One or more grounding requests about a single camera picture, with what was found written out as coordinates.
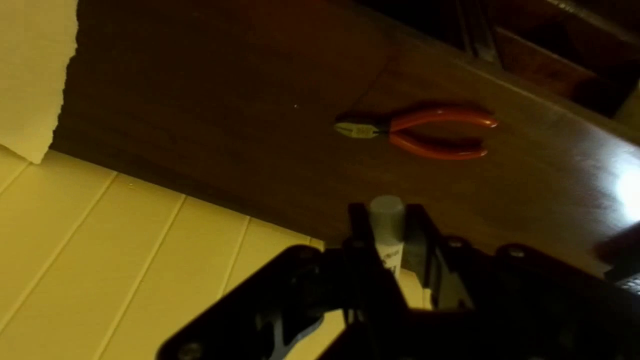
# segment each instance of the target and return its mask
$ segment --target white paper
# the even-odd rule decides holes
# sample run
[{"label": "white paper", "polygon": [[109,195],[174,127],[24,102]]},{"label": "white paper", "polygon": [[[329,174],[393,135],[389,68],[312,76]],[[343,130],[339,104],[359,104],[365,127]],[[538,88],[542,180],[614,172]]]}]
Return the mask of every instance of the white paper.
[{"label": "white paper", "polygon": [[75,52],[78,0],[0,0],[0,146],[39,162]]}]

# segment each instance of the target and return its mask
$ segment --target white object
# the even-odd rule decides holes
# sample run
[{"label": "white object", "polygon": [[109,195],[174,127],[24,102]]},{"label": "white object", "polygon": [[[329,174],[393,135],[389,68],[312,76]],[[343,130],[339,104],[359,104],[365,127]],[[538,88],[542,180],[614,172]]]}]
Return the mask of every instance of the white object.
[{"label": "white object", "polygon": [[404,201],[397,195],[377,195],[368,203],[376,249],[395,275],[401,267]]},{"label": "white object", "polygon": [[0,146],[39,162],[61,107],[75,52],[78,0],[0,1]]}]

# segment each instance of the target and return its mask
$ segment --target red handle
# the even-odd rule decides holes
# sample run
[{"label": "red handle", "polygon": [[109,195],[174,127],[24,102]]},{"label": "red handle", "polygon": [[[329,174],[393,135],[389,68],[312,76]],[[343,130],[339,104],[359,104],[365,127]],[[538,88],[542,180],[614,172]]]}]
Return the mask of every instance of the red handle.
[{"label": "red handle", "polygon": [[418,142],[414,135],[401,131],[421,124],[435,124],[435,122],[458,122],[458,124],[472,124],[479,127],[495,127],[498,122],[491,113],[470,109],[470,107],[434,107],[421,109],[414,113],[399,116],[389,124],[389,142],[409,154],[434,159],[473,159],[486,155],[486,147],[479,146],[444,146],[444,144],[429,144]]}]

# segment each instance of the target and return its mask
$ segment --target wood grain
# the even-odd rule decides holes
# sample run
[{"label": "wood grain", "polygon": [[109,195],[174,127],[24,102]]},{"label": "wood grain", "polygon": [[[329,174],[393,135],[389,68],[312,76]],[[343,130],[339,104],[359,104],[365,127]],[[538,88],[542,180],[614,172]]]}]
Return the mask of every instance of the wood grain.
[{"label": "wood grain", "polygon": [[[393,191],[483,249],[526,242],[597,271],[637,217],[616,190],[637,134],[350,1],[97,1],[78,7],[55,147],[337,242],[345,203]],[[333,134],[348,109],[495,112],[489,155],[428,162]]]}]

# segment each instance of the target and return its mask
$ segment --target pliers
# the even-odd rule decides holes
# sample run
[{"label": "pliers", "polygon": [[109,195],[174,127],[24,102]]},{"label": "pliers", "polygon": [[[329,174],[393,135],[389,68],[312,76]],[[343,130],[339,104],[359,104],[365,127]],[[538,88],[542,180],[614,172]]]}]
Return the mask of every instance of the pliers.
[{"label": "pliers", "polygon": [[463,107],[463,106],[440,106],[419,112],[401,113],[384,122],[373,118],[343,118],[333,124],[335,131],[350,137],[377,137],[387,135],[389,144],[401,147],[414,155],[435,157],[435,159],[473,159],[486,155],[482,139],[473,144],[460,146],[445,139],[418,139],[411,127],[438,124],[438,122],[458,122],[479,127],[495,127],[498,122],[491,113]]}]

